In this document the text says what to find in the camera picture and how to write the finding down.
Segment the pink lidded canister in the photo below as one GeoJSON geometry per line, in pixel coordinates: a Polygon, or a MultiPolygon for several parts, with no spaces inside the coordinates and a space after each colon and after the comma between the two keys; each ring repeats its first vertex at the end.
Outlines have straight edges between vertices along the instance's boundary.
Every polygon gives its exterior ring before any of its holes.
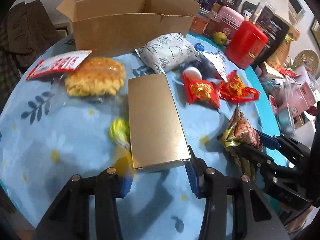
{"type": "Polygon", "coordinates": [[[221,20],[216,32],[224,33],[228,38],[228,42],[230,42],[244,21],[244,17],[230,7],[222,7],[219,15],[221,16],[221,20]]]}

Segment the large red snack packet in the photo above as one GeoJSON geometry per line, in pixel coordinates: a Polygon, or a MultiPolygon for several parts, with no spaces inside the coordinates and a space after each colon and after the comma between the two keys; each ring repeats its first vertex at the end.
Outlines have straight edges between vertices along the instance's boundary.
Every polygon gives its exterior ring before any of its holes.
{"type": "Polygon", "coordinates": [[[227,81],[221,81],[217,88],[220,98],[233,104],[257,101],[260,97],[260,92],[247,87],[236,70],[231,71],[227,81]]]}

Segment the clear jar brown contents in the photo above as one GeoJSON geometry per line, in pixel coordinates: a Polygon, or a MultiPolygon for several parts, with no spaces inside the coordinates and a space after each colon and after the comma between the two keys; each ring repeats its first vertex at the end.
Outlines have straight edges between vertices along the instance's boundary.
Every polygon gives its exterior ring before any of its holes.
{"type": "Polygon", "coordinates": [[[210,14],[209,22],[207,23],[202,35],[207,38],[213,38],[213,35],[217,31],[221,18],[222,16],[219,13],[212,11],[210,14]]]}

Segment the brown green nut packets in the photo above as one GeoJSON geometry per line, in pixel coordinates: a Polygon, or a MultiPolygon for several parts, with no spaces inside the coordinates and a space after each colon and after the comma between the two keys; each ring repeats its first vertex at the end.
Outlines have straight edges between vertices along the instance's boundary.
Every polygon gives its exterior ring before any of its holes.
{"type": "Polygon", "coordinates": [[[240,110],[239,103],[228,122],[227,128],[217,137],[217,139],[232,157],[239,171],[242,174],[249,176],[249,178],[256,180],[257,168],[255,168],[250,161],[241,157],[232,149],[233,146],[245,144],[255,148],[256,150],[263,150],[260,135],[240,110]]]}

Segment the small red snack packet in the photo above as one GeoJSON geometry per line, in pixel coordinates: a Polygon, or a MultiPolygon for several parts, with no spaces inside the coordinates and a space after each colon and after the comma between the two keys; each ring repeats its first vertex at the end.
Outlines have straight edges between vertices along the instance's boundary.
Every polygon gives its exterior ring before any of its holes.
{"type": "Polygon", "coordinates": [[[197,101],[205,102],[216,109],[220,109],[219,91],[215,83],[207,80],[187,77],[185,73],[181,75],[187,102],[191,105],[197,101]]]}

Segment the blue white tube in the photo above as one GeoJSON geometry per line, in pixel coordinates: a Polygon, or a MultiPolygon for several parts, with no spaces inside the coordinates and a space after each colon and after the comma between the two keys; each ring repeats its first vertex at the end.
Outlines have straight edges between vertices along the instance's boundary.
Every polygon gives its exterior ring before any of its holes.
{"type": "Polygon", "coordinates": [[[183,73],[187,77],[199,80],[203,79],[202,73],[204,72],[204,70],[202,66],[201,52],[204,52],[204,45],[201,43],[196,43],[192,48],[188,48],[187,62],[183,67],[183,73]]]}

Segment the brown jacket pile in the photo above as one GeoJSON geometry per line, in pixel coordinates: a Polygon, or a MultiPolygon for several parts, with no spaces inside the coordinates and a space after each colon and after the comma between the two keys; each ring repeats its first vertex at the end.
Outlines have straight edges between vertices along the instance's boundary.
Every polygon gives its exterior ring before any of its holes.
{"type": "Polygon", "coordinates": [[[61,37],[39,0],[21,2],[9,10],[7,18],[9,52],[17,66],[29,68],[61,37]]]}

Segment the yellow green lollipop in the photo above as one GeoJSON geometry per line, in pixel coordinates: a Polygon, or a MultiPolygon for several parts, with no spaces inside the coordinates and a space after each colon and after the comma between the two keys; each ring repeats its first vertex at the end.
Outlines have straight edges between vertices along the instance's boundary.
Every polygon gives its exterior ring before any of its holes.
{"type": "Polygon", "coordinates": [[[130,150],[129,122],[123,118],[116,118],[109,127],[110,138],[120,147],[130,150]]]}

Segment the black stand-up pouch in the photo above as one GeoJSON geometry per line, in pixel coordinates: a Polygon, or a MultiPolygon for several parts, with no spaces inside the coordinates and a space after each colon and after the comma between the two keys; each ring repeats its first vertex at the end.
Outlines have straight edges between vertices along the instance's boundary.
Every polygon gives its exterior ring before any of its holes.
{"type": "Polygon", "coordinates": [[[291,24],[287,20],[278,15],[273,15],[266,28],[261,29],[268,37],[268,41],[261,53],[253,61],[251,65],[253,68],[261,65],[276,51],[290,27],[291,24]]]}

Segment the waffle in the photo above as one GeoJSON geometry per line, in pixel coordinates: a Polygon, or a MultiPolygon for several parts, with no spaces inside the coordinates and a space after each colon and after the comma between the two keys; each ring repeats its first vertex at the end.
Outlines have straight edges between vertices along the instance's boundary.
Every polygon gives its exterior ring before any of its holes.
{"type": "Polygon", "coordinates": [[[122,63],[105,57],[85,59],[75,72],[65,78],[69,96],[115,96],[126,78],[122,63]]]}

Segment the orange kraft snack bag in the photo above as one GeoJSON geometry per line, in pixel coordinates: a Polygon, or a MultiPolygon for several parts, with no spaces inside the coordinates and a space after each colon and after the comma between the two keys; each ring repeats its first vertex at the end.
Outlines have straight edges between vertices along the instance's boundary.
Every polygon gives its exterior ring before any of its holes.
{"type": "Polygon", "coordinates": [[[300,31],[291,27],[276,51],[266,60],[266,63],[275,70],[280,70],[289,55],[291,42],[296,42],[299,37],[300,31]]]}

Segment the open cardboard box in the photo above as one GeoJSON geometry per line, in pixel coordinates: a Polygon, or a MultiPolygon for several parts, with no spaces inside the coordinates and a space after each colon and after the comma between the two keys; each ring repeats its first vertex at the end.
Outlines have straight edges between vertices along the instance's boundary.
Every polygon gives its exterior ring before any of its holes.
{"type": "Polygon", "coordinates": [[[169,33],[186,35],[200,4],[193,0],[63,0],[57,11],[73,26],[78,50],[113,57],[169,33]]]}

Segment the gold rectangular box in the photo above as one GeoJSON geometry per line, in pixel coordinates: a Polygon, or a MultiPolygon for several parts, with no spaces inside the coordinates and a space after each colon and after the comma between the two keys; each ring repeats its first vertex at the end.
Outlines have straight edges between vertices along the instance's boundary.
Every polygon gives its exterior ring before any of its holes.
{"type": "Polygon", "coordinates": [[[166,75],[130,79],[128,101],[132,165],[136,172],[179,167],[191,159],[166,75]]]}

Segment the red white sachet packet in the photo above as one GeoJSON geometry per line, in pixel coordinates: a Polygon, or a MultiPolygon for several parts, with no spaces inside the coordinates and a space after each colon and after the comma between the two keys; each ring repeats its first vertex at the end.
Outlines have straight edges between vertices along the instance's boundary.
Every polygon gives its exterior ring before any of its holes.
{"type": "Polygon", "coordinates": [[[26,81],[50,74],[73,72],[92,52],[92,50],[76,50],[41,60],[28,74],[26,81]]]}

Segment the silver purple chip bag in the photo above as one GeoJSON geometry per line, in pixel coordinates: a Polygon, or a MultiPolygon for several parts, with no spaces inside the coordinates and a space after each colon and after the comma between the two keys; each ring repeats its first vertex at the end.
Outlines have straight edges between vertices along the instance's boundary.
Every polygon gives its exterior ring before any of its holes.
{"type": "Polygon", "coordinates": [[[200,51],[199,56],[208,77],[227,81],[226,59],[221,53],[200,51]]]}

